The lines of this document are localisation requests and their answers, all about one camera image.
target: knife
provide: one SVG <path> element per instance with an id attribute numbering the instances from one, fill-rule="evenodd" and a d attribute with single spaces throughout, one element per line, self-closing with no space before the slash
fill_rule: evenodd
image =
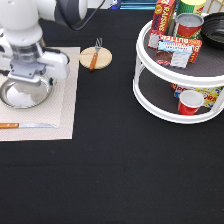
<path id="1" fill-rule="evenodd" d="M 0 129 L 15 128 L 56 128 L 56 126 L 45 123 L 0 123 Z"/>

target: wooden board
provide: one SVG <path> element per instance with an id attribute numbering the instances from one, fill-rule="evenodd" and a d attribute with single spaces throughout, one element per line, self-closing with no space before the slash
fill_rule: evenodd
<path id="1" fill-rule="evenodd" d="M 83 50 L 80 54 L 80 63 L 86 67 L 89 68 L 93 55 L 96 52 L 95 47 L 89 47 L 85 50 Z M 106 48 L 101 48 L 98 52 L 98 58 L 96 61 L 95 69 L 102 69 L 108 66 L 112 61 L 112 54 L 109 50 Z"/>

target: stainless steel bowl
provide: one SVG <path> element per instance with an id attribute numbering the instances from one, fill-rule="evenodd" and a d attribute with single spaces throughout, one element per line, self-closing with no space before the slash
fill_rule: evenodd
<path id="1" fill-rule="evenodd" d="M 39 86 L 7 80 L 0 88 L 2 102 L 16 109 L 37 106 L 45 101 L 52 91 L 50 80 L 45 77 L 41 77 Z"/>

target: beige mat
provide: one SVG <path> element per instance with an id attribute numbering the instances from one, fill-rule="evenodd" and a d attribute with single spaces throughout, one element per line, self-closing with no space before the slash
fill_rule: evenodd
<path id="1" fill-rule="evenodd" d="M 80 48 L 57 48 L 70 58 L 70 75 L 57 80 L 49 98 L 29 109 L 13 109 L 0 101 L 0 123 L 50 123 L 58 128 L 0 129 L 0 141 L 72 139 Z M 0 75 L 0 85 L 5 77 Z"/>

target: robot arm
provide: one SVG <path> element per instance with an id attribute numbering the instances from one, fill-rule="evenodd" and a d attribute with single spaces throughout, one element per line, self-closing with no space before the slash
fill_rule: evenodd
<path id="1" fill-rule="evenodd" d="M 84 19 L 87 0 L 0 0 L 0 69 L 8 78 L 38 83 L 40 75 L 65 79 L 68 58 L 43 50 L 40 18 L 72 26 Z"/>

